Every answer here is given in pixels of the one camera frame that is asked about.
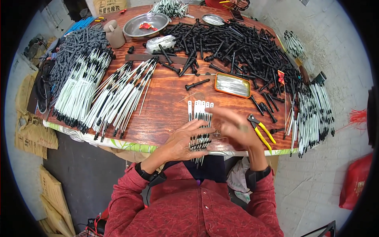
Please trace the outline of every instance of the red string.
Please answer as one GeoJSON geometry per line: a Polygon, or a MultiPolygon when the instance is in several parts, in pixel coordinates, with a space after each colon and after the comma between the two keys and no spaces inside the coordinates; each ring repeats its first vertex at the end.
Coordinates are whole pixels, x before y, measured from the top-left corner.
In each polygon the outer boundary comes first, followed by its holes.
{"type": "Polygon", "coordinates": [[[342,128],[338,129],[336,132],[350,125],[355,125],[356,129],[359,129],[359,130],[366,130],[366,129],[359,128],[358,126],[361,125],[362,123],[367,122],[367,109],[351,110],[349,115],[350,115],[349,123],[346,126],[343,126],[342,128]]]}

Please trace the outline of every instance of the stainless steel bowl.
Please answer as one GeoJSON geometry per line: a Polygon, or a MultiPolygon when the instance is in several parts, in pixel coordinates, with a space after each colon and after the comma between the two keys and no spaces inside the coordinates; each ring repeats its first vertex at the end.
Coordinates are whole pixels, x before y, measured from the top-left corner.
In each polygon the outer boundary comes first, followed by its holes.
{"type": "Polygon", "coordinates": [[[208,23],[208,24],[211,24],[211,25],[223,25],[224,24],[224,19],[221,17],[221,16],[218,16],[218,15],[214,15],[214,14],[205,14],[201,17],[201,19],[203,19],[204,22],[208,23]],[[209,21],[207,19],[204,19],[204,17],[208,17],[212,20],[215,20],[215,21],[220,21],[219,24],[215,24],[214,22],[212,21],[209,21]]]}
{"type": "Polygon", "coordinates": [[[162,13],[145,13],[130,19],[122,28],[122,32],[126,37],[134,39],[151,38],[159,35],[159,31],[164,29],[169,23],[169,17],[162,13]],[[143,23],[149,23],[157,31],[152,29],[139,29],[143,23]]]}

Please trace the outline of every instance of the red jacket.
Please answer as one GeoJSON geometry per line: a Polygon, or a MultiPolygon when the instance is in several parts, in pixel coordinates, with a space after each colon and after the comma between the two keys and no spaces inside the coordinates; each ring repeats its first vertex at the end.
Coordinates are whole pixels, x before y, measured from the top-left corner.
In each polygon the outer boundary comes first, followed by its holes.
{"type": "Polygon", "coordinates": [[[283,236],[276,216],[273,176],[257,182],[247,212],[230,201],[227,184],[204,180],[200,186],[180,162],[164,171],[167,180],[147,186],[133,163],[114,185],[105,226],[108,236],[283,236]]]}

